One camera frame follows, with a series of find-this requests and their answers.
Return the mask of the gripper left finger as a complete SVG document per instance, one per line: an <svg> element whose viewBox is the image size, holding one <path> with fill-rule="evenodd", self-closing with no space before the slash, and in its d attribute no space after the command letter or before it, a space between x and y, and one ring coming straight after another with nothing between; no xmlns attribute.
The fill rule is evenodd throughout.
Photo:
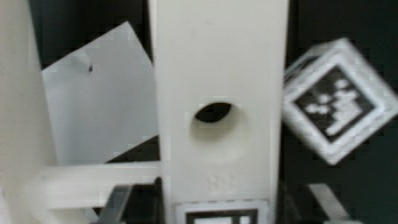
<svg viewBox="0 0 398 224"><path fill-rule="evenodd" d="M96 224L124 224L122 215L130 201L130 195L131 195L131 187L115 186L105 207L101 209Z"/></svg>

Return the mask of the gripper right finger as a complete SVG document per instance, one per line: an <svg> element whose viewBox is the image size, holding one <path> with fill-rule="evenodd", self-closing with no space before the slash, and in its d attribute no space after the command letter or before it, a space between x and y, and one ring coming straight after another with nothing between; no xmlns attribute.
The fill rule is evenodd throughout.
<svg viewBox="0 0 398 224"><path fill-rule="evenodd" d="M329 185L323 183L311 184L309 191L327 215L323 224L355 224Z"/></svg>

